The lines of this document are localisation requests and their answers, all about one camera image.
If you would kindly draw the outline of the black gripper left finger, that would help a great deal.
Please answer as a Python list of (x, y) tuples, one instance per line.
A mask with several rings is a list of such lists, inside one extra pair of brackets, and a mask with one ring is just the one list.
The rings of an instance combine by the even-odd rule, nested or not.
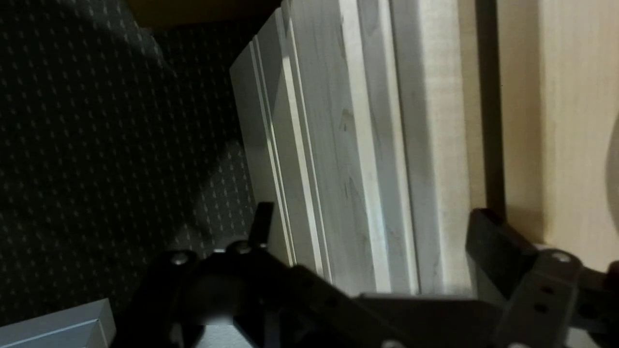
[(253, 348), (410, 348), (410, 337), (357, 299), (266, 248), (272, 206), (255, 208), (249, 235), (199, 256), (154, 256), (117, 324), (114, 348), (197, 348), (228, 318)]

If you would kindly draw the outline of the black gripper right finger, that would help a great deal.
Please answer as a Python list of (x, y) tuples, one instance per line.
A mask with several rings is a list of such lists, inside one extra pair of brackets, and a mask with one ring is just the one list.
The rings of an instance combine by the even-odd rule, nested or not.
[(477, 295), (499, 305), (495, 348), (564, 348), (570, 328), (619, 348), (617, 262), (599, 272), (564, 248), (541, 248), (489, 208), (470, 212), (466, 252)]

